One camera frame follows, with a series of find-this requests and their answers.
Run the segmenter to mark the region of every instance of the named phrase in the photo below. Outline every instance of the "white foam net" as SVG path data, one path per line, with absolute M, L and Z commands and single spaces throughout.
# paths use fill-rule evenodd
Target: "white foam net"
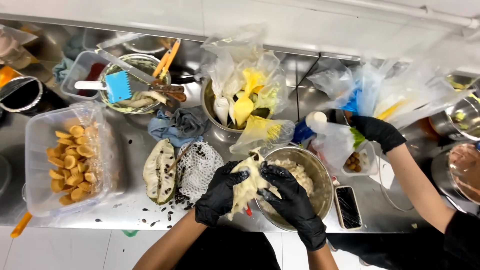
M 188 146 L 180 147 L 179 153 Z M 180 177 L 179 189 L 196 202 L 207 191 L 215 171 L 223 166 L 223 159 L 213 147 L 204 142 L 194 142 L 177 164 L 177 175 Z

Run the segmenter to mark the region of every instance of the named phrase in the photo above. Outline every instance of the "black glove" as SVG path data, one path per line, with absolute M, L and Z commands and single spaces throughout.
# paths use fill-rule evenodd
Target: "black glove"
M 368 116 L 352 116 L 351 126 L 355 127 L 369 141 L 376 141 L 384 153 L 405 143 L 407 140 L 391 124 Z
M 230 161 L 215 171 L 208 189 L 195 205 L 195 221 L 215 227 L 220 216 L 233 207 L 233 185 L 240 184 L 250 175 L 249 172 L 230 173 L 240 161 Z
M 326 242 L 326 226 L 312 209 L 307 192 L 285 168 L 262 163 L 260 175 L 278 189 L 282 198 L 267 189 L 257 193 L 270 203 L 288 223 L 297 229 L 308 251 L 322 248 Z

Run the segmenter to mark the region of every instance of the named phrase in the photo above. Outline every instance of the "person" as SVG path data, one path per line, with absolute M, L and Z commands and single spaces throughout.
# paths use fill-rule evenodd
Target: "person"
M 480 219 L 445 205 L 395 127 L 364 116 L 353 116 L 351 125 L 367 140 L 381 145 L 403 191 L 433 228 L 406 234 L 328 234 L 332 248 L 389 270 L 479 270 Z
M 153 244 L 133 270 L 280 269 L 263 233 L 216 227 L 218 219 L 232 209 L 233 185 L 249 176 L 247 171 L 230 173 L 238 163 L 229 162 L 217 169 L 194 210 Z M 326 227 L 313 212 L 305 189 L 288 170 L 276 165 L 262 163 L 260 175 L 278 188 L 282 198 L 268 190 L 258 190 L 258 194 L 297 229 L 307 249 L 310 269 L 338 270 L 325 244 Z

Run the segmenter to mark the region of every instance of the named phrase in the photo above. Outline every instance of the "wrapped phone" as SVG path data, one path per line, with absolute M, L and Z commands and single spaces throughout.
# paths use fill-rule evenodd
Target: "wrapped phone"
M 335 204 L 342 228 L 357 230 L 362 227 L 357 198 L 351 186 L 342 185 L 335 188 Z

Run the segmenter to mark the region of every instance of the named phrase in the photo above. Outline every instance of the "pipe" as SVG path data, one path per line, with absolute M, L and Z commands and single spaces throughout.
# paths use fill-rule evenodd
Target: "pipe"
M 388 3 L 378 0 L 326 0 L 328 2 L 347 4 L 357 7 L 370 8 L 375 10 L 387 11 L 405 14 L 413 17 L 437 20 L 455 25 L 466 26 L 468 28 L 476 29 L 480 25 L 480 21 L 473 18 L 466 18 L 462 16 L 451 15 L 443 12 L 436 12 L 427 6 L 421 8 L 414 8 L 394 3 Z

